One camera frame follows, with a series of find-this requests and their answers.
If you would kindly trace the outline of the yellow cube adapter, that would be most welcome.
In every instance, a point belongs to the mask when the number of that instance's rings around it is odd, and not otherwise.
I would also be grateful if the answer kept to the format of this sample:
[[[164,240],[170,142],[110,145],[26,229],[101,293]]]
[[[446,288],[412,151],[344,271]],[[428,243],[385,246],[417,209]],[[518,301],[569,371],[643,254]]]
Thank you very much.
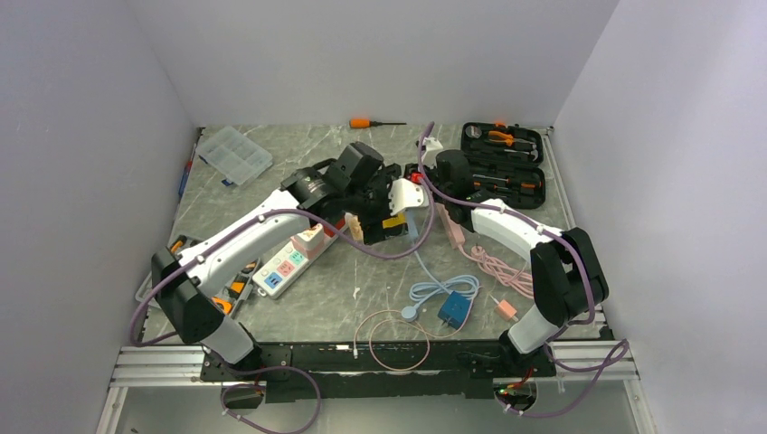
[[[399,213],[393,217],[390,217],[382,221],[382,228],[385,230],[399,227],[406,224],[406,217],[403,213]]]

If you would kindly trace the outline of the pink power strip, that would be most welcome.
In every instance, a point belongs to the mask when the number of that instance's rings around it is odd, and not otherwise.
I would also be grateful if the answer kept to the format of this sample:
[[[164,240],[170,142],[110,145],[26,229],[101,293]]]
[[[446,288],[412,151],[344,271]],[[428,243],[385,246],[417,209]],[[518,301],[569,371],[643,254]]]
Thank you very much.
[[[447,233],[450,246],[453,249],[460,250],[466,242],[462,227],[450,218],[449,213],[443,204],[437,203],[436,211],[440,217],[445,232]]]

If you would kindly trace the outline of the black tool case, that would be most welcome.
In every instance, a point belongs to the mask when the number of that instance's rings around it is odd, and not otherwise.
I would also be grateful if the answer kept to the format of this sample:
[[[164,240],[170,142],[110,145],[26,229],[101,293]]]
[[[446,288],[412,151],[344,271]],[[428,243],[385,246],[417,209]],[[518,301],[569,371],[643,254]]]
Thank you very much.
[[[482,129],[480,139],[464,135],[467,124]],[[496,130],[535,142],[532,150],[520,150],[487,143],[488,132]],[[469,161],[474,185],[499,195],[509,206],[522,210],[541,207],[546,198],[542,136],[532,129],[502,123],[468,122],[461,129],[460,149]]]

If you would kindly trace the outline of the white power strip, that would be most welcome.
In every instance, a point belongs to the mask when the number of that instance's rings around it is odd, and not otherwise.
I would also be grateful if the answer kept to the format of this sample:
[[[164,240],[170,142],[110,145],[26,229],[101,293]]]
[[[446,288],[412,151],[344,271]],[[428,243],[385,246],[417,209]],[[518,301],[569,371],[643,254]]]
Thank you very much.
[[[327,247],[320,255],[337,239],[337,235],[332,231],[327,231],[324,228],[324,232],[327,236]],[[318,257],[308,260],[293,249],[291,240],[289,240],[252,276],[252,283],[261,297],[277,299],[298,280]]]

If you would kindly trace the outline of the clear plastic screw box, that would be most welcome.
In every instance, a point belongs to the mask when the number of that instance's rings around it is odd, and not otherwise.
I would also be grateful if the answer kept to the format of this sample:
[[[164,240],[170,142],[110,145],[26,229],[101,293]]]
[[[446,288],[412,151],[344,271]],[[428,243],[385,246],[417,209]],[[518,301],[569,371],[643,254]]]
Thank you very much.
[[[247,184],[272,166],[273,157],[234,127],[223,127],[201,145],[197,155],[218,170],[226,181]]]

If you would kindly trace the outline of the blue cube adapter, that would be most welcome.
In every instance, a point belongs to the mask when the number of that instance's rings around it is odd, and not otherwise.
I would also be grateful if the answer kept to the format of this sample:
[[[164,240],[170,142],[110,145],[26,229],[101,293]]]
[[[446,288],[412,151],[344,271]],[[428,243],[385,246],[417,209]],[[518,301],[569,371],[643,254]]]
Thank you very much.
[[[459,330],[469,315],[471,300],[457,291],[450,293],[437,313],[437,318],[447,326]]]

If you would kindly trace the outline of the small pink charger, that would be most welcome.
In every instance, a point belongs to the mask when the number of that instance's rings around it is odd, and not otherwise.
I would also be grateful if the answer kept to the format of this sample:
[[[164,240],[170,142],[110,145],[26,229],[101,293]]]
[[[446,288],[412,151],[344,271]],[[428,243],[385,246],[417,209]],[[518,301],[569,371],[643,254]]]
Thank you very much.
[[[496,304],[495,305],[495,312],[499,317],[501,317],[503,320],[509,322],[509,321],[517,321],[518,318],[516,316],[517,309],[512,306],[507,300],[505,299],[497,299],[495,297],[490,297],[491,300]]]

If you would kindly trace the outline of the grey tool case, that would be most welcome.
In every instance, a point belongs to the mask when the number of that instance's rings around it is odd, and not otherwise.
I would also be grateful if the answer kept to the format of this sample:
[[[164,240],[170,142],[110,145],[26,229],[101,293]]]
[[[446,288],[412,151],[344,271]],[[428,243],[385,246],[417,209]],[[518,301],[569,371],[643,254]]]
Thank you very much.
[[[169,249],[174,255],[179,257],[182,250],[194,247],[200,242],[199,239],[193,236],[180,234],[172,240]],[[252,276],[262,265],[263,262],[261,258],[257,258],[248,263],[238,271],[215,296],[210,297],[212,302],[220,308],[225,315],[234,316],[236,310],[253,291],[254,284],[252,283]]]

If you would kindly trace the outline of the peach cube adapter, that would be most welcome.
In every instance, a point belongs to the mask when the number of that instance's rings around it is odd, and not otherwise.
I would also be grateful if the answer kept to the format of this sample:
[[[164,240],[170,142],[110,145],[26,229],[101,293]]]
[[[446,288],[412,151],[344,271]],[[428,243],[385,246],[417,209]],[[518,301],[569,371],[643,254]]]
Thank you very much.
[[[352,239],[356,242],[363,242],[365,238],[364,230],[359,218],[356,215],[348,213],[346,215],[346,226]]]

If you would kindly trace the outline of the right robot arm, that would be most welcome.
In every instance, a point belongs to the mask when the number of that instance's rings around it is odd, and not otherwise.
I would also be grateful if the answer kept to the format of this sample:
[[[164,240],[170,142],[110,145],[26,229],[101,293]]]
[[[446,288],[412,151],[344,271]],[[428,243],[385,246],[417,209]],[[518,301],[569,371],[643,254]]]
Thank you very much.
[[[533,352],[577,323],[579,315],[593,317],[594,308],[608,298],[592,240],[581,228],[553,228],[476,189],[459,150],[440,151],[433,169],[426,167],[422,149],[416,155],[421,185],[455,223],[502,244],[530,266],[534,304],[502,334],[504,346],[498,351],[502,370],[519,375],[532,365]]]

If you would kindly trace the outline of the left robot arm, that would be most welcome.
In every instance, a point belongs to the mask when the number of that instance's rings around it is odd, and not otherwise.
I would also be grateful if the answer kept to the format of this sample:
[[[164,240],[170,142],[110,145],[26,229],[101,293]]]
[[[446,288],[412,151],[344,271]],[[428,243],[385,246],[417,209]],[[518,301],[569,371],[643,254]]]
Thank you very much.
[[[337,158],[299,168],[260,205],[224,230],[174,254],[151,259],[155,301],[180,339],[217,354],[239,380],[262,366],[262,349],[251,333],[212,298],[249,262],[318,224],[333,228],[346,215],[362,226],[366,245],[399,234],[391,220],[391,190],[402,167],[386,164],[372,147],[354,142]]]

